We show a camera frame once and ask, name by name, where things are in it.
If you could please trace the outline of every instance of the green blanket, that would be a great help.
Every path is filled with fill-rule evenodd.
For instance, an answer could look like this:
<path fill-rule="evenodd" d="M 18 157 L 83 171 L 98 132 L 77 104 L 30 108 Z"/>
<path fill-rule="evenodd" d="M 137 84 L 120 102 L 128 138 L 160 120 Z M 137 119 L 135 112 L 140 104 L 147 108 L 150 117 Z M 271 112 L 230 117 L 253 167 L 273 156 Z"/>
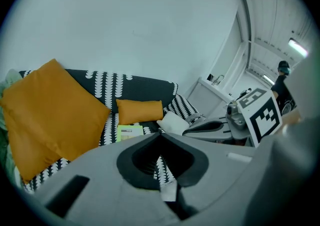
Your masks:
<path fill-rule="evenodd" d="M 5 80 L 3 82 L 0 82 L 0 100 L 3 97 L 4 90 L 8 87 L 10 87 L 15 82 L 22 79 L 19 72 L 17 72 L 14 69 L 10 69 L 7 73 Z M 5 118 L 3 114 L 3 109 L 0 106 L 0 163 L 5 171 L 6 175 L 8 176 L 10 182 L 12 184 L 15 184 L 15 162 L 12 158 L 12 153 L 10 146 L 8 145 L 8 137 L 6 134 L 7 128 L 5 123 Z"/>
<path fill-rule="evenodd" d="M 22 76 L 19 74 L 18 71 L 14 70 L 14 69 L 10 69 L 5 77 L 5 80 L 0 82 L 0 100 L 3 97 L 4 90 L 6 88 L 9 88 L 12 84 L 14 84 L 15 82 L 17 82 L 21 79 L 22 79 Z M 2 107 L 0 107 L 0 127 L 3 130 L 7 131 Z"/>

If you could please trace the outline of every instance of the ceiling light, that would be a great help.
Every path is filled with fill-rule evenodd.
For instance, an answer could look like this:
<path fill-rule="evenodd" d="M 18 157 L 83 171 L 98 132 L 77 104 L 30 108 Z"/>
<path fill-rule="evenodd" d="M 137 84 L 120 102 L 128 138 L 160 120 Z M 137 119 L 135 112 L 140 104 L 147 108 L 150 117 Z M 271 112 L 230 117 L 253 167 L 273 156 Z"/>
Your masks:
<path fill-rule="evenodd" d="M 290 38 L 289 45 L 298 51 L 304 58 L 308 55 L 306 49 L 304 49 L 296 40 Z"/>
<path fill-rule="evenodd" d="M 263 78 L 265 78 L 269 83 L 271 83 L 272 85 L 275 84 L 275 82 L 273 80 L 271 80 L 268 76 L 264 75 Z"/>

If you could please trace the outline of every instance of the kitchen counter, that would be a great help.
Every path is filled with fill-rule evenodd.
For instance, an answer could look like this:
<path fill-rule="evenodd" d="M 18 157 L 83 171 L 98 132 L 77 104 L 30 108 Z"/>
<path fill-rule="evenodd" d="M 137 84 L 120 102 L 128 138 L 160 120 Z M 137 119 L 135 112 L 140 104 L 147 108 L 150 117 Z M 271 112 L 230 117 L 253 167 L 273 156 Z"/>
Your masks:
<path fill-rule="evenodd" d="M 207 118 L 214 118 L 225 116 L 225 105 L 233 98 L 218 86 L 213 86 L 210 81 L 200 77 L 188 100 L 201 114 Z"/>

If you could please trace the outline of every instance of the black and white patterned blanket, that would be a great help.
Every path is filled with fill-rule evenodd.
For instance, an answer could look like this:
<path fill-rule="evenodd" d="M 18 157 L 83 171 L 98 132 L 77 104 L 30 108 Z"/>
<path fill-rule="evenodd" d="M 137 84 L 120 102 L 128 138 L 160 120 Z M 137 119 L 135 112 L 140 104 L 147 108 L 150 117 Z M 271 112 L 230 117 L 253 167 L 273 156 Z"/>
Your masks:
<path fill-rule="evenodd" d="M 109 145 L 116 142 L 117 126 L 119 123 L 119 114 L 116 104 L 116 98 L 148 101 L 162 100 L 164 107 L 163 113 L 172 111 L 190 125 L 203 120 L 203 116 L 193 107 L 186 98 L 177 94 L 178 85 L 162 80 L 120 75 L 108 72 L 67 70 L 78 83 L 80 83 L 88 92 L 94 95 L 102 103 L 111 109 L 111 113 L 104 125 L 101 134 L 99 146 Z M 23 77 L 32 71 L 21 71 Z M 155 121 L 135 123 L 141 125 L 144 134 L 158 132 L 159 128 Z M 50 165 L 44 171 L 36 175 L 28 184 L 24 184 L 28 193 L 34 193 L 50 176 L 58 172 L 70 163 L 65 158 L 59 159 Z M 162 157 L 159 157 L 156 168 L 154 169 L 154 178 L 158 179 L 160 186 L 173 181 L 175 178 L 167 167 Z"/>

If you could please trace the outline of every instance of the yellow cushion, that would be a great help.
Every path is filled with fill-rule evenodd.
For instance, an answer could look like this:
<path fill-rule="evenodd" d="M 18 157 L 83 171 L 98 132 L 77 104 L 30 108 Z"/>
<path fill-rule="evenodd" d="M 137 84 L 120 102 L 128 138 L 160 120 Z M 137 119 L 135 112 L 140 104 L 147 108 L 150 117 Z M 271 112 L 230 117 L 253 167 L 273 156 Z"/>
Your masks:
<path fill-rule="evenodd" d="M 162 120 L 164 112 L 161 101 L 134 101 L 116 99 L 119 111 L 119 124 Z"/>
<path fill-rule="evenodd" d="M 72 161 L 98 147 L 110 112 L 56 60 L 5 89 L 1 105 L 24 181 L 60 157 Z"/>

